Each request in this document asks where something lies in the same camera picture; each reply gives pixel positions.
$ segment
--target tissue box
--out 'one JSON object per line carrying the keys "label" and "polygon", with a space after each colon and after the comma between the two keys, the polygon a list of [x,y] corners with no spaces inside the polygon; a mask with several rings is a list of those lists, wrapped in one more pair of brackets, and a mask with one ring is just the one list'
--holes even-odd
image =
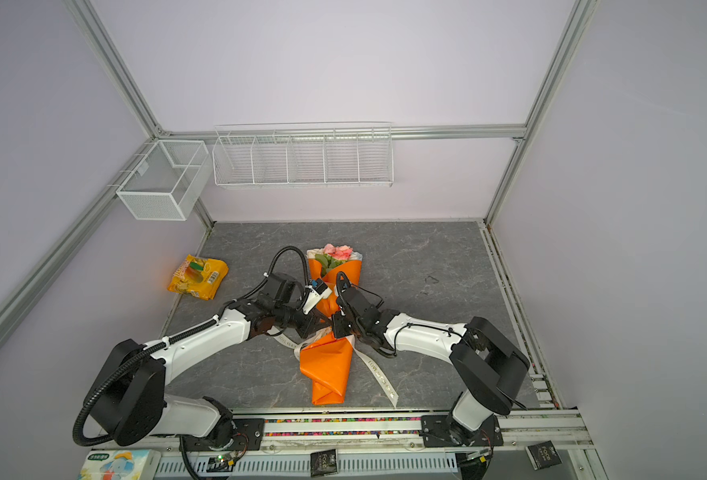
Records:
{"label": "tissue box", "polygon": [[161,458],[156,450],[93,450],[77,480],[152,480]]}

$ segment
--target white wire shelf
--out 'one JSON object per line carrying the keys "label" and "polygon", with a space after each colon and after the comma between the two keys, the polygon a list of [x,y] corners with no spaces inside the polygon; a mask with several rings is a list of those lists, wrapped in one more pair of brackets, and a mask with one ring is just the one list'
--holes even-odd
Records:
{"label": "white wire shelf", "polygon": [[157,140],[116,194],[138,220],[186,220],[210,175],[204,141]]}
{"label": "white wire shelf", "polygon": [[224,188],[387,186],[390,124],[215,127],[214,182]]}

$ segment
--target yellow snack bag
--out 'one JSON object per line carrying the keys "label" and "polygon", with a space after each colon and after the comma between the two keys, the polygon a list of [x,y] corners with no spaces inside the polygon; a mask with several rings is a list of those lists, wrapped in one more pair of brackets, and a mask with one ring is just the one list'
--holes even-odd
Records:
{"label": "yellow snack bag", "polygon": [[223,260],[188,255],[172,276],[167,290],[210,300],[227,273],[228,265]]}

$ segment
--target black cable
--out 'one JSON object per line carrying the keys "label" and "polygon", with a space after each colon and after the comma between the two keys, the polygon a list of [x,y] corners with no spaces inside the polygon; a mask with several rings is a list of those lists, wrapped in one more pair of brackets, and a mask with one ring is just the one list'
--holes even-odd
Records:
{"label": "black cable", "polygon": [[236,302],[236,299],[229,300],[228,302],[223,303],[223,306],[220,307],[220,310],[218,310],[218,318],[222,319],[223,315],[225,314],[225,309],[227,309],[228,306],[230,306],[232,303],[235,303],[235,302]]}
{"label": "black cable", "polygon": [[[189,330],[186,330],[184,332],[180,332],[177,335],[171,336],[169,338],[169,344],[171,345],[171,344],[179,342],[180,340],[183,340],[191,335],[195,335],[196,333],[202,332],[217,323],[218,322],[216,320],[209,320],[208,322],[202,323],[199,326],[195,326]],[[129,360],[122,363],[118,367],[118,369],[116,369],[109,376],[109,378],[107,378],[98,388],[96,388],[94,391],[92,391],[90,398],[87,399],[86,402],[84,402],[84,405],[82,406],[82,409],[80,410],[79,415],[76,416],[76,420],[73,422],[73,429],[71,430],[71,438],[73,438],[73,442],[75,444],[77,444],[78,446],[81,446],[81,447],[92,447],[92,446],[99,445],[101,443],[108,442],[109,440],[112,440],[112,437],[110,435],[91,437],[91,438],[84,436],[84,424],[87,421],[87,417],[90,416],[90,412],[92,411],[92,408],[98,402],[99,398],[103,395],[103,393],[105,393],[106,390],[116,380],[122,378],[124,375],[129,373],[129,371],[132,370],[135,366],[137,366],[138,363],[147,359],[153,353],[155,353],[163,348],[166,348],[166,347],[167,347],[167,344],[164,342],[161,342],[161,343],[157,343],[156,345],[154,345],[152,347],[147,348],[146,350],[136,353]]]}
{"label": "black cable", "polygon": [[[271,260],[271,265],[268,267],[268,272],[266,272],[266,275],[271,275],[274,272],[274,267],[276,266],[276,263],[279,261],[279,257],[282,256],[285,252],[288,252],[292,250],[293,252],[297,253],[301,257],[301,263],[303,264],[303,280],[305,280],[306,285],[310,285],[310,267],[308,266],[308,259],[306,256],[301,252],[301,249],[297,248],[296,246],[291,246],[287,245],[285,247],[282,247],[276,255],[274,255],[274,258]],[[245,298],[249,298],[253,296],[255,293],[257,293],[265,283],[268,282],[268,277],[265,276],[263,280],[261,280],[261,283],[258,283],[257,286],[255,286],[252,290],[250,290],[248,293],[240,296],[238,300],[243,300]],[[305,303],[305,300],[308,299],[308,289],[304,289],[306,292],[303,292],[303,303]]]}
{"label": "black cable", "polygon": [[450,335],[455,334],[460,337],[460,341],[464,340],[462,335],[460,335],[458,332],[452,330],[452,327],[450,327],[449,329],[443,329],[443,328],[439,328],[438,326],[424,325],[422,323],[407,322],[404,325],[402,325],[401,327],[399,327],[396,334],[393,336],[393,356],[397,355],[397,338],[399,338],[399,332],[401,332],[402,330],[404,330],[406,328],[410,328],[411,326],[422,326],[422,327],[425,327],[426,329],[438,330],[440,332],[449,333]]}
{"label": "black cable", "polygon": [[180,436],[180,456],[183,457],[183,465],[186,466],[188,475],[191,475],[191,478],[194,480],[202,480],[202,477],[196,473],[194,466],[191,465],[191,460],[188,459],[188,452],[186,452],[186,443],[183,442],[183,436]]}
{"label": "black cable", "polygon": [[484,475],[487,473],[487,468],[489,468],[490,462],[482,462],[481,458],[478,458],[479,461],[476,460],[477,458],[474,458],[472,462],[468,462],[466,464],[459,464],[461,467],[464,468],[464,470],[460,474],[464,480],[466,478],[468,478],[468,480],[480,480],[481,478],[484,478]]}
{"label": "black cable", "polygon": [[505,398],[508,398],[511,402],[513,402],[513,403],[515,403],[517,406],[519,406],[519,408],[521,408],[522,410],[529,410],[529,408],[527,408],[526,405],[524,405],[523,403],[521,403],[521,402],[520,402],[519,400],[517,400],[516,398],[511,398],[511,397],[509,397],[507,393],[503,392],[503,391],[500,389],[500,387],[497,387],[497,389],[498,389],[498,392],[502,393],[502,395],[503,395]]}
{"label": "black cable", "polygon": [[285,330],[286,330],[286,328],[283,328],[283,329],[279,330],[279,331],[276,332],[276,333],[268,333],[268,332],[265,332],[265,334],[268,335],[268,336],[280,336],[282,333],[284,333]]}
{"label": "black cable", "polygon": [[351,283],[351,285],[357,287],[359,290],[364,290],[365,292],[369,293],[370,295],[375,295],[377,298],[379,298],[379,299],[380,299],[380,302],[377,303],[377,305],[375,306],[375,308],[380,308],[380,307],[383,305],[383,302],[384,302],[385,300],[383,300],[383,297],[382,297],[382,296],[378,295],[377,293],[370,292],[370,291],[367,290],[366,288],[362,288],[361,286],[358,286],[356,283]]}
{"label": "black cable", "polygon": [[487,432],[485,432],[482,428],[480,428],[479,431],[482,432],[484,434],[484,438],[487,439],[487,445],[489,446],[489,461],[492,462],[492,459],[495,456],[493,441],[489,439],[489,435],[487,435]]}
{"label": "black cable", "polygon": [[[361,324],[357,316],[353,314],[353,309],[351,309],[350,304],[346,301],[345,297],[343,297],[343,292],[347,290],[344,288],[344,283],[349,283],[351,286],[356,286],[357,288],[364,290],[367,293],[372,293],[377,298],[379,298],[380,302],[377,304],[376,308],[383,304],[383,297],[378,295],[377,293],[370,292],[369,290],[365,290],[358,285],[350,283],[348,280],[348,276],[344,272],[338,272],[338,275],[335,277],[335,286],[338,288],[338,299],[340,302],[342,302],[342,305],[340,306],[341,310],[343,311],[343,313],[345,313],[345,310],[351,312],[351,322],[356,325],[357,330],[361,335],[367,335],[366,329],[364,329],[364,326]],[[395,349],[392,352],[389,352],[388,350],[383,350],[382,347],[377,349],[373,347],[372,350],[374,350],[376,353],[379,353],[381,356],[386,357],[387,359],[393,359],[397,355]]]}
{"label": "black cable", "polygon": [[241,432],[236,432],[236,435],[234,435],[234,437],[236,437],[236,436],[243,436],[244,437],[244,448],[242,449],[242,452],[239,454],[239,456],[234,458],[234,464],[236,463],[237,460],[242,459],[242,457],[247,454],[247,448],[249,448],[249,446],[250,446],[250,439],[247,438],[246,435],[244,435]]}

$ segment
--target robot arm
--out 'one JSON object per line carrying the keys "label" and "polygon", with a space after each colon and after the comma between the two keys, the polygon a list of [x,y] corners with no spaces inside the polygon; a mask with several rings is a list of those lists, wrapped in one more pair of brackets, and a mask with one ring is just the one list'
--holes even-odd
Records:
{"label": "robot arm", "polygon": [[[487,319],[442,323],[418,320],[396,310],[381,312],[345,274],[338,274],[336,280],[340,312],[332,320],[337,338],[353,333],[383,356],[411,351],[455,367],[467,390],[439,429],[443,440],[469,445],[493,413],[511,413],[530,361]],[[484,351],[486,358],[480,355]]]}
{"label": "robot arm", "polygon": [[[279,254],[261,285],[226,304],[210,320],[145,345],[132,340],[119,343],[85,398],[74,424],[74,441],[94,446],[112,439],[128,446],[147,435],[187,435],[210,448],[229,445],[235,426],[227,408],[213,398],[181,398],[166,395],[164,390],[172,379],[201,360],[274,326],[294,328],[308,338],[330,325],[314,306],[331,291],[321,280],[301,284],[291,276],[274,274]],[[304,294],[291,300],[299,286]],[[353,333],[384,356],[413,351],[455,366],[468,389],[455,402],[441,433],[434,436],[449,445],[473,445],[476,432],[493,412],[510,413],[529,360],[487,320],[474,317],[468,323],[430,322],[394,310],[381,312],[344,274],[339,275],[336,287],[341,311],[333,316],[331,326],[337,338]],[[486,350],[489,353],[483,359],[479,352]],[[108,435],[85,438],[82,428],[88,415]]]}

